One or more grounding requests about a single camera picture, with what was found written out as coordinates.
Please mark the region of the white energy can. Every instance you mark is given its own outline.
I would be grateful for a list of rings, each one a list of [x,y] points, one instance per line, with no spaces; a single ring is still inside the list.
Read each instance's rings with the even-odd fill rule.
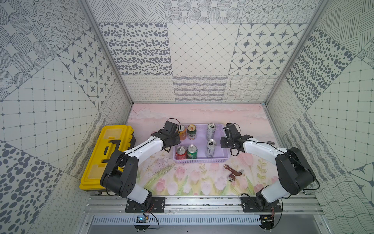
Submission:
[[[206,157],[207,158],[213,158],[216,146],[217,146],[217,143],[214,139],[208,140],[207,146],[206,146]]]
[[[214,139],[215,130],[216,130],[216,125],[214,123],[209,123],[207,125],[207,131],[206,131],[206,139],[207,140]]]

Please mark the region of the red cola can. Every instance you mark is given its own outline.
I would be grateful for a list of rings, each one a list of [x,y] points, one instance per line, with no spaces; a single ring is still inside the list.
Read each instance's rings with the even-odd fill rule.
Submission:
[[[187,150],[184,146],[178,146],[175,151],[176,160],[185,160],[187,158]]]

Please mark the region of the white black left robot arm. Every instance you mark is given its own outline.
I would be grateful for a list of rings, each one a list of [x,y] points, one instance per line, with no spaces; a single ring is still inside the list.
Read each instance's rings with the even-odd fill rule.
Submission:
[[[120,151],[115,149],[103,172],[100,185],[106,191],[111,191],[122,198],[127,198],[140,204],[144,210],[152,206],[152,192],[136,183],[138,166],[153,154],[181,143],[181,123],[167,120],[164,127],[132,149]]]

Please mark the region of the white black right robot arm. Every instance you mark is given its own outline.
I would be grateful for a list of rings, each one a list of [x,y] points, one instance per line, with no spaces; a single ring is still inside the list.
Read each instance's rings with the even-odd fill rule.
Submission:
[[[315,182],[316,176],[300,149],[277,148],[250,135],[241,135],[234,123],[223,128],[221,147],[256,155],[277,167],[278,180],[256,193],[258,206],[267,206],[279,199],[296,195]]]

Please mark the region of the white energy can front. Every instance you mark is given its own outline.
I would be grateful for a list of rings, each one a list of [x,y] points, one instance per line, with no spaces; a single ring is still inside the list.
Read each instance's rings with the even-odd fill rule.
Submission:
[[[206,157],[207,158],[213,158],[216,146],[217,146],[217,143],[214,139],[208,140],[207,146],[206,146]]]

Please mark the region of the green soda can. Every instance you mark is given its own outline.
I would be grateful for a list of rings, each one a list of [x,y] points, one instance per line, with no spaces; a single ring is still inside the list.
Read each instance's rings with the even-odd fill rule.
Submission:
[[[198,149],[195,145],[191,144],[187,147],[187,158],[194,160],[197,159]]]

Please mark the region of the green gold-top can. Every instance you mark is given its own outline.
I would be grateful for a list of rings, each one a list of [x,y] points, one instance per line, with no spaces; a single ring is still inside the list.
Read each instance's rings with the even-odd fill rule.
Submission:
[[[196,139],[196,134],[197,134],[196,126],[194,124],[189,125],[188,128],[187,128],[188,138],[190,140],[194,140],[194,139]]]

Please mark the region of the orange soda can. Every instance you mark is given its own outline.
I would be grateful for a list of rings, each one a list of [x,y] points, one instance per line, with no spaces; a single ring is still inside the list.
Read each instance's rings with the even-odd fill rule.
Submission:
[[[179,138],[181,141],[187,138],[187,130],[184,125],[180,126]]]

